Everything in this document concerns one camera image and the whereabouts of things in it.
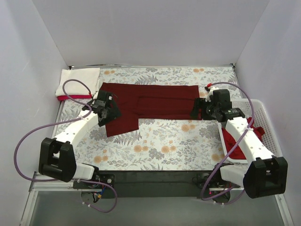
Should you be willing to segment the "dark red t-shirt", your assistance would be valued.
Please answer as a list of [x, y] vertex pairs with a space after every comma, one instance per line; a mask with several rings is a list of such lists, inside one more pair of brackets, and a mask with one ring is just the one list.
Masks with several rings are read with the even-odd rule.
[[100, 90], [114, 95], [121, 116], [105, 125], [108, 137], [139, 129], [140, 119], [190, 120], [197, 85], [161, 86], [103, 83]]

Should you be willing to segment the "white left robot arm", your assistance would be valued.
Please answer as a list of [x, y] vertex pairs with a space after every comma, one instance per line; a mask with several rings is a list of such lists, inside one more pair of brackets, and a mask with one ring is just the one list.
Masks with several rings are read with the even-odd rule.
[[96, 167], [76, 162], [74, 149], [82, 138], [96, 125], [103, 126], [121, 116], [114, 100], [115, 95], [100, 90], [97, 98], [89, 101], [72, 122], [54, 138], [41, 143], [39, 173], [63, 182], [83, 179], [89, 188], [96, 188], [100, 177]]

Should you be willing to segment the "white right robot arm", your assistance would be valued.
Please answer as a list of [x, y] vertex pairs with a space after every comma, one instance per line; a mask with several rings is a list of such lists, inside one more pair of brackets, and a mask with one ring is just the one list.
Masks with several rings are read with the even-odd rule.
[[288, 163], [275, 156], [257, 137], [240, 108], [234, 108], [227, 89], [210, 89], [206, 98], [196, 98], [190, 113], [193, 119], [215, 120], [234, 138], [233, 149], [239, 147], [248, 163], [243, 171], [235, 165], [218, 163], [204, 184], [211, 179], [218, 187], [229, 182], [244, 189], [250, 198], [283, 194], [286, 189]]

